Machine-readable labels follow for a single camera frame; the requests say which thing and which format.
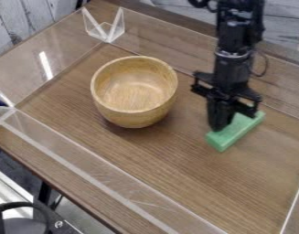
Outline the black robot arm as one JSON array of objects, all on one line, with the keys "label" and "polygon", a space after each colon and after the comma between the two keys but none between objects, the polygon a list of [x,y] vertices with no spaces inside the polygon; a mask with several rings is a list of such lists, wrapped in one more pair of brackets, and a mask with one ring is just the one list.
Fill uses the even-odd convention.
[{"label": "black robot arm", "polygon": [[222,131],[238,113],[256,118],[262,95],[250,87],[256,45],[264,40],[265,0],[189,0],[196,8],[217,14],[214,72],[196,71],[193,92],[208,99],[208,122],[214,132]]}]

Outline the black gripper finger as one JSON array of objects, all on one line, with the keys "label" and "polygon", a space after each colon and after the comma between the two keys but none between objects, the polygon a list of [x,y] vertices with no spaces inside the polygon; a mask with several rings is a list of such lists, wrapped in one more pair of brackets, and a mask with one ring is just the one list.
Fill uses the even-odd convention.
[{"label": "black gripper finger", "polygon": [[222,101],[220,103],[220,130],[226,128],[236,117],[238,101]]},{"label": "black gripper finger", "polygon": [[220,132],[224,128],[224,108],[222,101],[214,97],[208,98],[208,121],[214,132]]}]

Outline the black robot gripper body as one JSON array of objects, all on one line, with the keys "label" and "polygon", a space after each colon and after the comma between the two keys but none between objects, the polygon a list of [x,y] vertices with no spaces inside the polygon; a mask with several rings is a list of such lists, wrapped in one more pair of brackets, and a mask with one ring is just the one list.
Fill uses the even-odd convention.
[{"label": "black robot gripper body", "polygon": [[256,117],[261,94],[250,88],[252,53],[241,56],[216,54],[214,72],[196,71],[192,91],[206,99],[238,101],[237,113]]}]

